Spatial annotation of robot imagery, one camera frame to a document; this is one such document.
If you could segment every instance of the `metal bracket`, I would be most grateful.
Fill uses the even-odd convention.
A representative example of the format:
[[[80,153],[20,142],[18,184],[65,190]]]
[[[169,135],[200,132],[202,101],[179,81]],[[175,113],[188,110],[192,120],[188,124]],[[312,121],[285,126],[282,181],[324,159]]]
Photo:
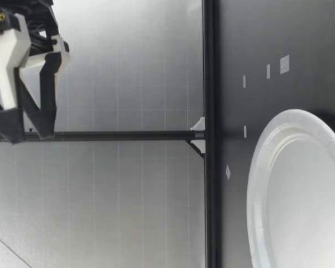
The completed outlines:
[[[201,117],[200,120],[191,128],[192,131],[205,131],[205,117]],[[197,151],[201,156],[206,154],[206,140],[196,139],[188,141],[190,146]]]

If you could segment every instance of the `white bracket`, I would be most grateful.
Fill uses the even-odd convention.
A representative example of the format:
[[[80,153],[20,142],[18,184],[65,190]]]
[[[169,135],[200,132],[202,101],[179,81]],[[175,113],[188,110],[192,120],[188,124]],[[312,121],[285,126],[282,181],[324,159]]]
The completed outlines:
[[[205,118],[201,117],[200,120],[193,126],[190,130],[193,131],[205,131]],[[206,140],[195,140],[191,141],[201,152],[201,154],[206,154]]]

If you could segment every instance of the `robotic arm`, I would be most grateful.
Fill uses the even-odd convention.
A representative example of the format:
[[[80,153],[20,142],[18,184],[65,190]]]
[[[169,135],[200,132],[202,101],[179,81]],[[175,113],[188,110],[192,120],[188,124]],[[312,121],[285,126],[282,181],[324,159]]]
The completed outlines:
[[[55,91],[69,62],[69,46],[59,35],[52,4],[50,0],[0,0],[0,134],[11,143],[25,140],[24,111],[41,138],[54,135]],[[37,66],[42,67],[40,107],[22,72]]]

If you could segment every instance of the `screw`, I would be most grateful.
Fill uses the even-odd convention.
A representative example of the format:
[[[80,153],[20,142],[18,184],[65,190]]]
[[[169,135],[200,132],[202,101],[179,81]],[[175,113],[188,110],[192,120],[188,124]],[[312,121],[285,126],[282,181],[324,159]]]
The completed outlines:
[[[6,16],[4,13],[0,13],[0,22],[3,22],[5,20]]]

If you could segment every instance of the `black table surface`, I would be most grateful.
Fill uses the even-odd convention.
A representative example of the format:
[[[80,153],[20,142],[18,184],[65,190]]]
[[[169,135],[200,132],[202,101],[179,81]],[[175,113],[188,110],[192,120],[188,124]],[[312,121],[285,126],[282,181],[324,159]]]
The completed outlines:
[[[335,130],[335,0],[216,2],[216,79],[221,96],[221,122],[216,123],[223,131],[222,267],[251,268],[246,189],[264,127],[278,113],[297,108],[318,115]],[[287,55],[290,70],[280,74],[280,59]]]

